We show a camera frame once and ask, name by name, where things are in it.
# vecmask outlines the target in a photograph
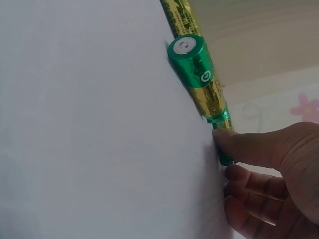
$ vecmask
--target finger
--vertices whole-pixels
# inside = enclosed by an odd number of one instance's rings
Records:
[[[319,125],[302,122],[270,133],[237,134],[226,129],[214,130],[218,146],[235,161],[255,166],[275,168],[291,153],[302,149],[319,134]]]
[[[225,201],[225,213],[230,226],[245,238],[271,238],[274,226],[250,215],[239,200],[228,198]]]
[[[235,184],[225,187],[225,194],[238,199],[253,216],[270,223],[277,223],[284,202],[246,191]]]
[[[283,178],[251,172],[239,165],[227,167],[225,176],[230,182],[237,182],[259,195],[278,200],[284,200],[289,195]]]

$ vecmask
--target green battery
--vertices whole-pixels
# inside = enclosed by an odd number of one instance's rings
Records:
[[[233,129],[204,38],[193,34],[180,36],[170,44],[167,53],[176,73],[207,122],[214,129]],[[233,160],[221,151],[219,157],[222,165],[233,164]]]

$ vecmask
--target fingernail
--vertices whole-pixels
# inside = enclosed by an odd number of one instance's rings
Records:
[[[230,199],[230,198],[232,198],[233,196],[232,195],[229,195],[229,196],[227,196],[225,199],[224,199],[224,201],[227,201],[228,199]]]
[[[231,199],[231,198],[233,198],[233,196],[229,195],[228,197],[226,197],[226,198],[224,199],[224,206],[226,206],[227,201],[228,201],[229,199]]]
[[[213,130],[213,137],[216,139],[216,140],[220,140],[220,139],[223,139],[223,138],[229,138],[233,135],[237,134],[236,132],[234,131],[231,131],[229,129],[225,129],[225,128],[219,128],[219,129],[215,129]]]

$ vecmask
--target white surface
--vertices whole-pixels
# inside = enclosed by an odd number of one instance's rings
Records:
[[[230,238],[158,0],[3,0],[0,16],[1,238]]]

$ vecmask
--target battery stack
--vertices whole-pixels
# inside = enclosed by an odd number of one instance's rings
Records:
[[[213,62],[188,1],[161,0],[161,3],[175,36],[167,50],[172,66],[207,122],[214,129],[233,130]],[[219,158],[222,165],[234,163],[221,150]]]

